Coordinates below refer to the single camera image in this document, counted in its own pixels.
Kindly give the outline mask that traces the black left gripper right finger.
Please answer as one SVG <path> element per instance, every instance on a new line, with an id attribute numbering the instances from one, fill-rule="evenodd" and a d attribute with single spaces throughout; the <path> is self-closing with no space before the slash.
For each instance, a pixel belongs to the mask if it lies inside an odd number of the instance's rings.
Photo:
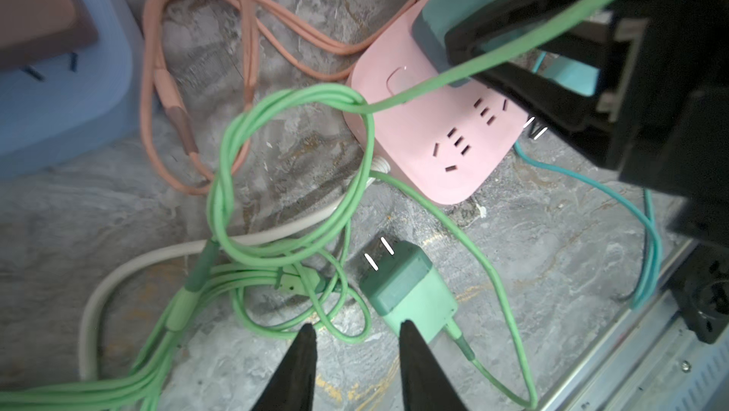
<path id="1" fill-rule="evenodd" d="M 402 322 L 399 348 L 405 410 L 466 410 L 412 321 Z"/>

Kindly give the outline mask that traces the teal USB charger plug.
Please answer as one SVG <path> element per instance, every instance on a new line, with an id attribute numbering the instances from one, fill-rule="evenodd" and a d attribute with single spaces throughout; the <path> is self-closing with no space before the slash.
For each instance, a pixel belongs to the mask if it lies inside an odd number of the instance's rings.
<path id="1" fill-rule="evenodd" d="M 445 72 L 452 66 L 446 52 L 447 32 L 494 1 L 429 0 L 427 2 L 412 25 L 412 34 L 438 73 Z M 543 73 L 544 78 L 586 97 L 594 94 L 598 75 L 598 69 L 564 56 L 557 57 Z"/>

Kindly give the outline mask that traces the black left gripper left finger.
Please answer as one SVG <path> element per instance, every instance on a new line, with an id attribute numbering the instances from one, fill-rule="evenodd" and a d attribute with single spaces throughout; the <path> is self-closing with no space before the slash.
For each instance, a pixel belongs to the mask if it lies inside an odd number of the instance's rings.
<path id="1" fill-rule="evenodd" d="M 303 325 L 252 410 L 311 410 L 317 364 L 316 331 Z"/>

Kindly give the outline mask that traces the green USB charger plug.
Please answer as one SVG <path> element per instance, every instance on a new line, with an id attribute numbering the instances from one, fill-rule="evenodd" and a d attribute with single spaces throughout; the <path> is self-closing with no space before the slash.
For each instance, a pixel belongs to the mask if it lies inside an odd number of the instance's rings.
<path id="1" fill-rule="evenodd" d="M 430 343 L 453 321 L 457 299 L 420 246 L 380 236 L 363 255 L 371 270 L 360 290 L 395 334 L 410 321 Z"/>

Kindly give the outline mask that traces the blue power strip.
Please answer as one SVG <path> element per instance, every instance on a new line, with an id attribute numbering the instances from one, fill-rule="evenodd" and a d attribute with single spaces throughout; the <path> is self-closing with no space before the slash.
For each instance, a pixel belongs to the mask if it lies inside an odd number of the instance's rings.
<path id="1" fill-rule="evenodd" d="M 125 0 L 83 0 L 96 43 L 1 74 L 1 177 L 72 160 L 139 129 L 144 39 Z"/>

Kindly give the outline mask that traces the pink USB charger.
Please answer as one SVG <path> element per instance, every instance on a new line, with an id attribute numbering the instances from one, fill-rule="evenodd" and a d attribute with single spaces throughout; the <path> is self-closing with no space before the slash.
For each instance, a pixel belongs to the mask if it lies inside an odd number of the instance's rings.
<path id="1" fill-rule="evenodd" d="M 98 31 L 83 0 L 1 0 L 1 69 L 84 48 Z"/>

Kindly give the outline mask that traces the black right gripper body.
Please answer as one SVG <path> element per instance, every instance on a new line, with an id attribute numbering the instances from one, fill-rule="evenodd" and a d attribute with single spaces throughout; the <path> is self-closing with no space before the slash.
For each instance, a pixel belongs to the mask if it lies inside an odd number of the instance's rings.
<path id="1" fill-rule="evenodd" d="M 445 35 L 448 60 L 626 183 L 681 196 L 672 229 L 728 243 L 728 0 L 495 0 Z M 599 71 L 586 97 L 559 56 Z"/>

